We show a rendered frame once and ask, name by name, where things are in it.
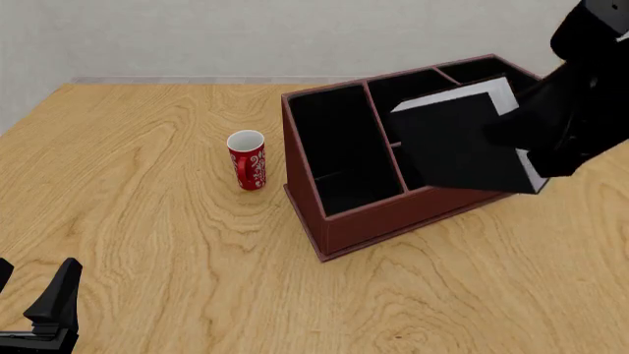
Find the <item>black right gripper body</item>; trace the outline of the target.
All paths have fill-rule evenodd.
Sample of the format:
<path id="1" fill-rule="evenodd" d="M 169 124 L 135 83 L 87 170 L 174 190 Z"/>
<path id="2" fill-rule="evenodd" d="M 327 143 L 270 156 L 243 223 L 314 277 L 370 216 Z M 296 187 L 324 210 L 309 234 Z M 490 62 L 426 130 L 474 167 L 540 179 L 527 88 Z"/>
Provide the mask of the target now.
<path id="1" fill-rule="evenodd" d="M 629 69 L 564 63 L 527 101 L 534 117 L 529 161 L 544 178 L 571 176 L 629 139 Z"/>

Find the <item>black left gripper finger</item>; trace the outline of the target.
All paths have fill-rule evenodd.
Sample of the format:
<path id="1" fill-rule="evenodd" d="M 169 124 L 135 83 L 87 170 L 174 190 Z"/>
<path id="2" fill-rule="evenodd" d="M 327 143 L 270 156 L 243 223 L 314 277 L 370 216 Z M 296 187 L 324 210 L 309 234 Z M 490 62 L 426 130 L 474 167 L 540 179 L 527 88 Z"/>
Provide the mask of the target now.
<path id="1" fill-rule="evenodd" d="M 57 326 L 78 331 L 77 303 L 81 275 L 80 262 L 66 259 L 43 293 L 26 309 L 25 318 L 32 321 L 33 326 Z"/>
<path id="2" fill-rule="evenodd" d="M 7 285 L 13 273 L 13 270 L 14 266 L 11 265 L 10 262 L 8 262 L 6 259 L 0 258 L 0 293 Z"/>

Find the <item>red-brown desk caddy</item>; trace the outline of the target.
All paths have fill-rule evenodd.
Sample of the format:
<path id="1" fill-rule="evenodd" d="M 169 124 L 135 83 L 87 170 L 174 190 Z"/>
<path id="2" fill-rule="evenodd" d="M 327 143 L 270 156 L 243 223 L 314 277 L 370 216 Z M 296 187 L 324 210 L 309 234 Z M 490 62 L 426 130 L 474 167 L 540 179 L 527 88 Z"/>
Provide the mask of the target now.
<path id="1" fill-rule="evenodd" d="M 539 80 L 484 55 L 282 96 L 284 188 L 322 262 L 506 197 L 428 185 L 386 117 L 406 99 L 494 76 L 516 92 Z"/>

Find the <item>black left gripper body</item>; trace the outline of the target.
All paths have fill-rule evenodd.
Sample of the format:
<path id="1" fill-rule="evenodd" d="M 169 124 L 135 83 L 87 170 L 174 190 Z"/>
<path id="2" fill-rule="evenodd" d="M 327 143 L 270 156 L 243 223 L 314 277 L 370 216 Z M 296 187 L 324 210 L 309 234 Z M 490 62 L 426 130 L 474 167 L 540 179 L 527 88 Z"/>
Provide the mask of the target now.
<path id="1" fill-rule="evenodd" d="M 0 331 L 0 354 L 72 354 L 78 341 L 72 329 L 40 324 L 31 331 Z"/>

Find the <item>red mug with white pattern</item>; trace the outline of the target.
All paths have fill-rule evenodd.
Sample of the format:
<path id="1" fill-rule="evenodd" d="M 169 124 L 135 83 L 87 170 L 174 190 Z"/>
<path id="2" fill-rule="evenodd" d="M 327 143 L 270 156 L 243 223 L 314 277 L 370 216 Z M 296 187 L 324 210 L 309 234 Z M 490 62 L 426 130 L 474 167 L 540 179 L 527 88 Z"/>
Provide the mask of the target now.
<path id="1" fill-rule="evenodd" d="M 264 136 L 255 130 L 230 135 L 227 147 L 241 188 L 255 191 L 266 183 Z"/>

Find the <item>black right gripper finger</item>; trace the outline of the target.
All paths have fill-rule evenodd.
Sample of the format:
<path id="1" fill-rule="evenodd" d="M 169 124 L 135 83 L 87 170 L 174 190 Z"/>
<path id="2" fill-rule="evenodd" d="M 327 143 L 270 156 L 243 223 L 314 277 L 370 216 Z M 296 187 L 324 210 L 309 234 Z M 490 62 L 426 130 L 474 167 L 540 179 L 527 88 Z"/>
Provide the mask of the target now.
<path id="1" fill-rule="evenodd" d="M 516 96 L 519 107 L 484 126 L 491 144 L 519 149 L 543 147 L 554 139 L 566 114 L 566 91 L 555 74 Z"/>

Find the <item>black book with white pages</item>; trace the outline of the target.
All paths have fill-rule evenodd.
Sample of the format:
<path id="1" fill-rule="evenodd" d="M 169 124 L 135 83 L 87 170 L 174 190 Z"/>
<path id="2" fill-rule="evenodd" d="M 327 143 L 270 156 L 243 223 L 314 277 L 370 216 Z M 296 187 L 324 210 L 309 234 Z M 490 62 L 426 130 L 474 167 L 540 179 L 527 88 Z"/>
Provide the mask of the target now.
<path id="1" fill-rule="evenodd" d="M 538 194 L 548 181 L 523 149 L 492 144 L 485 128 L 518 108 L 505 77 L 443 90 L 399 103 L 393 132 L 427 185 Z"/>

